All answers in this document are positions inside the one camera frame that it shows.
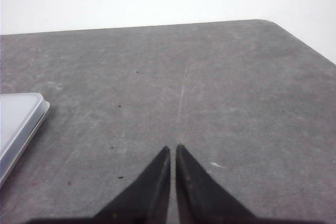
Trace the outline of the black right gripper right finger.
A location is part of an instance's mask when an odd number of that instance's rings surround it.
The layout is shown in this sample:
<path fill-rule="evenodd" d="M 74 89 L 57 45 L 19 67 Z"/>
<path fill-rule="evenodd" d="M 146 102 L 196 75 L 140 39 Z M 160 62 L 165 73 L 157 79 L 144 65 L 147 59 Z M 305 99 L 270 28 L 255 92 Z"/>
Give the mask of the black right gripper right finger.
<path fill-rule="evenodd" d="M 256 216 L 211 178 L 180 144 L 176 148 L 176 195 L 180 223 L 249 223 Z"/>

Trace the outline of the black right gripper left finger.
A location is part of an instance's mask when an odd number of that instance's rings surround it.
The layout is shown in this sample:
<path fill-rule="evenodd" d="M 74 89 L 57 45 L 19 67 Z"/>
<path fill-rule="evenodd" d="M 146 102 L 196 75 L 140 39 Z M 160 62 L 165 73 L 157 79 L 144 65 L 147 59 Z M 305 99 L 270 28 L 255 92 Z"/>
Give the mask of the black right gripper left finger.
<path fill-rule="evenodd" d="M 98 223 L 166 223 L 171 154 L 163 147 L 138 178 L 95 216 Z"/>

